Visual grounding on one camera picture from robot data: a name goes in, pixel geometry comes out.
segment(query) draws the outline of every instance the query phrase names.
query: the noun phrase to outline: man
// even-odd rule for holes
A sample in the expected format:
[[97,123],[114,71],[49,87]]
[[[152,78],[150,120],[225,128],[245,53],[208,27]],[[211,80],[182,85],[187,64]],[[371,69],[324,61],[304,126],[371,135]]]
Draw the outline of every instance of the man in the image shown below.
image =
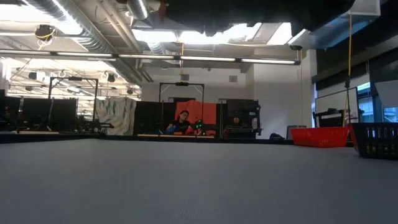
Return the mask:
[[189,112],[187,110],[181,111],[178,118],[166,128],[167,133],[172,134],[174,132],[181,132],[182,134],[185,134],[191,125],[191,123],[187,121],[188,116]]

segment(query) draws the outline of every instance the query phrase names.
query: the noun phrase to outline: black crate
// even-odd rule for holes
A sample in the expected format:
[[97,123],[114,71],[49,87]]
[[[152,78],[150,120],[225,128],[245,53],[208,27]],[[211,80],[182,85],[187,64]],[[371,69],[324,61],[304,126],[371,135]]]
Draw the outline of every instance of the black crate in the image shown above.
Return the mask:
[[349,131],[362,157],[398,159],[398,123],[352,123]]

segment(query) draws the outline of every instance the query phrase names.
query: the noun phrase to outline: white curtain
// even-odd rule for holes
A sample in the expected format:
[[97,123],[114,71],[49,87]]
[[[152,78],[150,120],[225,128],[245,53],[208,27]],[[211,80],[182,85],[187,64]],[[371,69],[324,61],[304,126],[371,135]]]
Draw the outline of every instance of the white curtain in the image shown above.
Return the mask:
[[132,135],[135,110],[135,100],[110,97],[97,100],[95,116],[100,123],[111,123],[114,126],[103,130],[107,135]]

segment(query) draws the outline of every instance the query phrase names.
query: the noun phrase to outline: red basket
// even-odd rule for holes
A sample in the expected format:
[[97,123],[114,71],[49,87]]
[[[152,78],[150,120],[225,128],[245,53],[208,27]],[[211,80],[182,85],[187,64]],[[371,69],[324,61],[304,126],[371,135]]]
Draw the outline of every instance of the red basket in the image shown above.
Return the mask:
[[345,147],[347,144],[348,128],[295,128],[291,132],[298,146]]

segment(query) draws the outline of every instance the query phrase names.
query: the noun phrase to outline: black plastic bin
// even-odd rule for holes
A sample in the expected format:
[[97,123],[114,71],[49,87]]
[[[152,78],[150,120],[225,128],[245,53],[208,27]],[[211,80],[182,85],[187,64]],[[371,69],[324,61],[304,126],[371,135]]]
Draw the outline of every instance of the black plastic bin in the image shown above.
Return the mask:
[[398,123],[352,123],[349,131],[362,157],[398,159]]

